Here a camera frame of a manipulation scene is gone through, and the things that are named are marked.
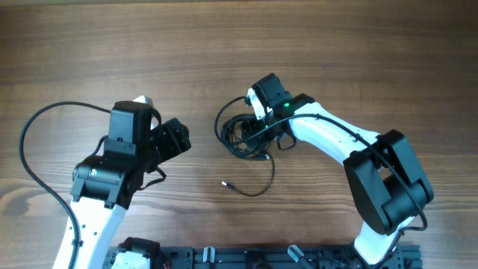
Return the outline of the black aluminium base frame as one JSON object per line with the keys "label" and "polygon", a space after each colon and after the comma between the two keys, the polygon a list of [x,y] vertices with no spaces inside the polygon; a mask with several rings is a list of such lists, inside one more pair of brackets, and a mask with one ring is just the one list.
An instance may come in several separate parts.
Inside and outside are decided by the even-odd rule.
{"label": "black aluminium base frame", "polygon": [[107,251],[103,268],[369,268],[353,245],[282,248],[162,247],[127,238]]}

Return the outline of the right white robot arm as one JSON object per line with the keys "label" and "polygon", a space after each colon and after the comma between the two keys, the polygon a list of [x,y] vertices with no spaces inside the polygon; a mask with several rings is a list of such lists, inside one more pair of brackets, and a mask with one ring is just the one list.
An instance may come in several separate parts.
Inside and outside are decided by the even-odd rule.
{"label": "right white robot arm", "polygon": [[250,138],[290,135],[317,147],[343,166],[356,209],[364,221],[353,242],[368,266],[380,266],[397,248],[411,221],[427,220],[424,208],[434,192],[406,136],[361,129],[329,113],[312,97],[292,96],[271,73],[248,89],[245,103],[262,129]]}

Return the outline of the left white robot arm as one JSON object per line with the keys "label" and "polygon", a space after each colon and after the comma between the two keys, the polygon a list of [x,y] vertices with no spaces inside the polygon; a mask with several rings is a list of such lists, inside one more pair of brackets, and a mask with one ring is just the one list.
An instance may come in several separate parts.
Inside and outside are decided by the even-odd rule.
{"label": "left white robot arm", "polygon": [[80,232],[74,268],[100,268],[132,197],[146,188],[143,177],[191,147],[187,126],[172,118],[152,127],[158,112],[149,104],[116,102],[111,110],[102,155],[92,154],[72,174],[72,201]]}

